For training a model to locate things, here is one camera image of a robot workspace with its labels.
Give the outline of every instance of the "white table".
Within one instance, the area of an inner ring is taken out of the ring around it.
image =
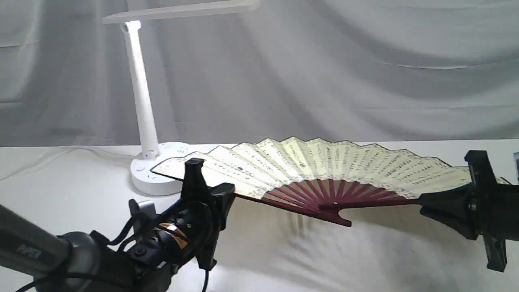
[[[487,150],[496,175],[516,183],[512,153],[519,140],[383,142],[466,165],[469,149]],[[209,150],[214,145],[199,145]],[[135,154],[139,147],[107,147]],[[0,177],[47,148],[0,148]],[[54,234],[97,230],[114,238],[129,218],[127,201],[148,200],[130,182],[128,164],[77,150],[39,171],[0,182],[0,204]],[[158,211],[175,196],[154,198]],[[306,218],[242,199],[230,212],[216,250],[218,266],[208,291],[517,291],[519,244],[508,242],[505,273],[487,270],[481,238],[467,241],[422,217],[417,206],[348,211],[353,227]],[[0,269],[1,290],[14,291],[29,276]],[[170,291],[201,290],[203,271],[195,263],[173,278]]]

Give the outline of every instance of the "gray metal tube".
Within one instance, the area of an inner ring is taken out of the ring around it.
[[[67,240],[0,205],[0,266],[42,277],[59,266],[69,251]]]

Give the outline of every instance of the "white curtain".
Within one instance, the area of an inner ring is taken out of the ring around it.
[[[101,18],[194,2],[3,1],[0,145],[139,144],[124,40]],[[498,0],[262,0],[143,22],[159,140],[519,138],[518,14]]]

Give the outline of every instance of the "white desk lamp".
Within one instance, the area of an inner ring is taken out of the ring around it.
[[[119,23],[125,34],[126,50],[130,64],[133,97],[137,110],[141,153],[130,166],[133,184],[140,191],[154,196],[164,196],[180,192],[182,183],[156,175],[151,169],[171,157],[188,154],[189,145],[181,142],[158,143],[152,104],[149,98],[148,82],[139,41],[141,20],[166,19],[217,14],[230,14],[256,9],[260,0],[224,0],[209,3],[179,5],[121,12],[103,17],[103,23]]]

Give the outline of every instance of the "paper fan leaf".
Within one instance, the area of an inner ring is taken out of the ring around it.
[[[468,167],[452,167],[436,157],[378,144],[295,137],[219,146],[207,154],[170,158],[152,171],[182,180],[184,163],[194,157],[205,160],[202,174],[210,187],[233,183],[238,197],[345,226],[351,222],[339,216],[341,209],[415,204],[422,193],[471,182]]]

